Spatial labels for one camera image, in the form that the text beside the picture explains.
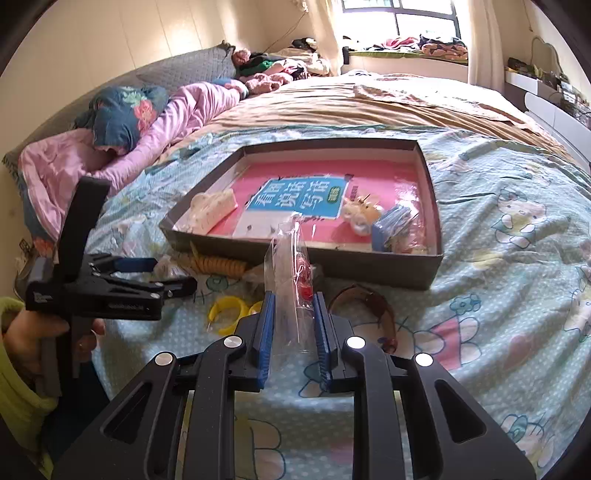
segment clear plastic bag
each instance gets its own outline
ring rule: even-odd
[[[314,348],[312,271],[300,223],[280,223],[265,257],[265,289],[275,293],[272,356],[282,364],[287,356]]]
[[[423,212],[419,202],[401,202],[411,209],[411,215],[416,214],[404,225],[396,235],[391,237],[389,250],[397,254],[426,255],[427,239],[425,237],[425,226]]]

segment floral pillowcase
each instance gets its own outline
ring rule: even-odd
[[[163,87],[107,87],[90,101],[88,111],[74,121],[75,128],[93,131],[97,150],[114,150],[117,155],[132,151],[168,102]]]

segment black clamp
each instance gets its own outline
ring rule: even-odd
[[[402,399],[414,478],[535,480],[527,457],[431,355],[388,355],[330,315],[322,293],[313,303],[324,387],[355,395],[352,480],[405,478],[393,390]]]
[[[41,344],[44,395],[59,397],[79,374],[72,355],[79,339],[90,333],[94,318],[160,320],[164,301],[192,295],[192,277],[163,282],[139,282],[112,277],[115,272],[150,272],[154,258],[122,258],[109,254],[85,255],[90,231],[95,227],[111,187],[107,180],[82,177],[68,209],[54,259],[37,258],[23,295],[27,310],[56,314],[70,324],[58,339]]]
[[[54,467],[53,480],[174,480],[189,391],[194,390],[183,480],[233,480],[234,395],[258,392],[269,373],[275,296],[234,335],[196,355],[156,355]]]

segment cable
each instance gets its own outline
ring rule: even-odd
[[[270,49],[270,48],[271,48],[273,45],[275,45],[275,44],[276,44],[278,41],[280,41],[280,40],[283,40],[283,39],[284,39],[286,36],[288,36],[290,33],[292,33],[292,32],[293,32],[293,31],[294,31],[294,30],[295,30],[295,29],[298,27],[298,25],[300,24],[300,22],[301,22],[302,18],[304,18],[304,16],[305,16],[307,13],[308,13],[308,12],[304,12],[304,13],[302,14],[302,16],[301,16],[301,17],[298,19],[298,21],[297,21],[297,22],[295,22],[295,24],[293,25],[293,27],[291,27],[291,28],[290,28],[290,29],[289,29],[287,32],[285,32],[285,34],[284,34],[282,37],[278,38],[278,39],[277,39],[277,40],[275,40],[275,41],[274,41],[274,42],[273,42],[271,45],[269,45],[267,48],[265,48],[265,50],[264,50],[263,52],[264,52],[264,53],[265,53],[265,52],[268,52],[268,51],[269,51],[269,49]]]
[[[531,28],[531,20],[530,20],[530,15],[529,15],[529,13],[527,12],[527,6],[526,6],[526,4],[525,4],[525,0],[523,0],[523,2],[522,2],[522,3],[523,3],[523,10],[525,11],[525,17],[527,18],[527,23],[529,23],[529,25],[530,25],[530,32],[532,32],[532,33],[533,33],[533,32],[534,32],[534,29],[533,29],[533,28]]]

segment hello kitty bedsheet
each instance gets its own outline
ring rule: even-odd
[[[420,143],[441,217],[444,259],[431,289],[372,286],[395,310],[397,355],[434,355],[542,478],[591,406],[591,177],[563,159],[519,142],[436,127],[301,126],[207,134],[110,199],[89,251],[172,253],[159,221],[239,147],[361,136]],[[325,296],[349,284],[327,280]],[[254,301],[242,282],[211,275],[199,279],[195,301],[172,301],[160,322],[110,322],[93,357],[109,396],[158,352],[189,355],[216,340],[204,321],[221,291]],[[361,306],[339,313],[351,319],[357,334],[381,337]],[[242,439],[237,478],[351,476],[352,398],[326,395],[314,355],[294,356],[273,370],[262,393],[239,395],[235,432]]]

